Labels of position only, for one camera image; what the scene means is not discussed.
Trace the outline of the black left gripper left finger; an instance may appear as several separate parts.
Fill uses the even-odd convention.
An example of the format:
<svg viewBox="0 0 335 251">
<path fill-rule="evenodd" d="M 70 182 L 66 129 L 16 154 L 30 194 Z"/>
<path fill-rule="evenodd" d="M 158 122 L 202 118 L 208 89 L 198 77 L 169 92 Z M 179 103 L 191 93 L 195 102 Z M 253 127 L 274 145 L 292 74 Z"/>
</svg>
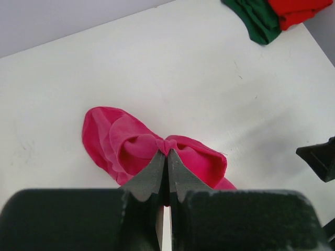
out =
<svg viewBox="0 0 335 251">
<path fill-rule="evenodd" d="M 118 250 L 162 249 L 164 164 L 165 156 L 157 152 L 142 171 L 121 186 L 127 200 Z"/>
</svg>

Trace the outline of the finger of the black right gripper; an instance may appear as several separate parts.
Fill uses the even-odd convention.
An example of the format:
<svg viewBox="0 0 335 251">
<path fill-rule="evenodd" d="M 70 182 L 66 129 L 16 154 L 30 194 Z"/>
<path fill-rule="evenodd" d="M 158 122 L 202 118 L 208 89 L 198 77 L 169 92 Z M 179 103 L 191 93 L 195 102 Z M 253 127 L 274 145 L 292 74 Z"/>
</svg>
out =
<svg viewBox="0 0 335 251">
<path fill-rule="evenodd" d="M 296 154 L 323 182 L 334 180 L 334 137 L 323 144 L 299 147 Z"/>
</svg>

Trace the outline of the pink t shirt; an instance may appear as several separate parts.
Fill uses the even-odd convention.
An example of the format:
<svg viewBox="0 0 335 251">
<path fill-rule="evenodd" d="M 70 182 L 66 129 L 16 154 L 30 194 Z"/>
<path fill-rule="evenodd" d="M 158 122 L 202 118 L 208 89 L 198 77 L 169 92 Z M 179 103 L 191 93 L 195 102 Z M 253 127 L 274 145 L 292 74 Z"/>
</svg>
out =
<svg viewBox="0 0 335 251">
<path fill-rule="evenodd" d="M 142 171 L 157 151 L 176 150 L 183 164 L 214 190 L 235 190 L 225 178 L 226 157 L 200 141 L 181 135 L 162 138 L 126 111 L 94 107 L 87 111 L 82 142 L 93 162 L 124 185 Z"/>
</svg>

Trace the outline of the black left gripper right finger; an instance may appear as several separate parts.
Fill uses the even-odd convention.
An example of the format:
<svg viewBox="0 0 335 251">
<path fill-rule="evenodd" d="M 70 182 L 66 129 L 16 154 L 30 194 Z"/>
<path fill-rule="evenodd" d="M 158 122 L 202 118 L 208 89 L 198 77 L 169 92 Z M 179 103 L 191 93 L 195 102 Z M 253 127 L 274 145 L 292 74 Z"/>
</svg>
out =
<svg viewBox="0 0 335 251">
<path fill-rule="evenodd" d="M 186 250 L 186 242 L 191 235 L 186 195 L 188 192 L 208 191 L 209 186 L 202 182 L 182 162 L 176 150 L 169 151 L 167 157 L 169 175 L 171 240 L 173 250 Z"/>
</svg>

